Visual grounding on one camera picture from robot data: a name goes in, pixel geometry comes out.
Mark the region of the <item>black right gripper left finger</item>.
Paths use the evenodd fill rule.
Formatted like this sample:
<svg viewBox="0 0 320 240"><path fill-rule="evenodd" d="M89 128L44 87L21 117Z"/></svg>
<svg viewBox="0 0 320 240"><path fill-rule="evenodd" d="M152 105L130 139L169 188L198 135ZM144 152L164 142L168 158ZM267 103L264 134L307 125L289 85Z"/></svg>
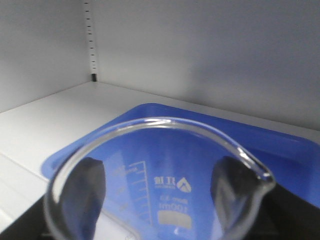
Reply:
<svg viewBox="0 0 320 240"><path fill-rule="evenodd" d="M105 199L105 168L86 157L69 175L60 197L60 219L68 240L92 240Z"/></svg>

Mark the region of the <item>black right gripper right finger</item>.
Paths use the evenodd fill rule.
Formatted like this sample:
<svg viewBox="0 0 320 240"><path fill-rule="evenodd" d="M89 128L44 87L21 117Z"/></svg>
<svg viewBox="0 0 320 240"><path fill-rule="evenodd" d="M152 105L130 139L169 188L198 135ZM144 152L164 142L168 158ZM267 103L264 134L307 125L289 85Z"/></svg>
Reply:
<svg viewBox="0 0 320 240"><path fill-rule="evenodd" d="M223 235L247 235L261 205L260 181L243 162L220 159L211 173L210 193Z"/></svg>

